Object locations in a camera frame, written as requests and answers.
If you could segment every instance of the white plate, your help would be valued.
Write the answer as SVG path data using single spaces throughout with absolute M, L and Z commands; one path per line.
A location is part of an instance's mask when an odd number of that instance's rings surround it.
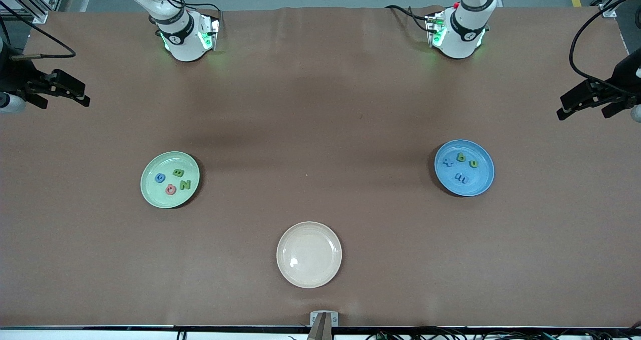
M 282 276 L 303 289 L 321 287 L 341 266 L 343 251 L 334 231 L 308 221 L 295 224 L 278 243 L 276 262 Z

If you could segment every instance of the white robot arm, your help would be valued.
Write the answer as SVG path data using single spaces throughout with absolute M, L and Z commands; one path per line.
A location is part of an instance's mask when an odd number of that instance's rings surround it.
M 213 50 L 219 20 L 188 10 L 183 0 L 135 0 L 160 28 L 165 48 L 180 61 L 194 61 Z
M 497 0 L 461 0 L 427 20 L 428 40 L 433 47 L 454 59 L 464 59 L 480 46 L 485 25 Z

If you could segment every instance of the brown table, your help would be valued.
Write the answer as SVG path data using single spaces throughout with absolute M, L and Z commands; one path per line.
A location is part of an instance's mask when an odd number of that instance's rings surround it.
M 78 51 L 39 60 L 87 83 L 2 116 L 0 323 L 630 326 L 641 317 L 641 127 L 556 118 L 581 78 L 570 41 L 594 9 L 497 9 L 473 57 L 450 60 L 383 9 L 229 12 L 218 53 L 179 63 L 147 14 L 50 15 Z M 62 51 L 32 34 L 28 51 Z M 613 19 L 577 63 L 625 57 Z M 494 185 L 458 198 L 431 162 L 464 138 Z M 201 164 L 199 194 L 140 195 L 164 151 Z M 275 264 L 300 221 L 334 229 L 337 276 L 290 285 Z

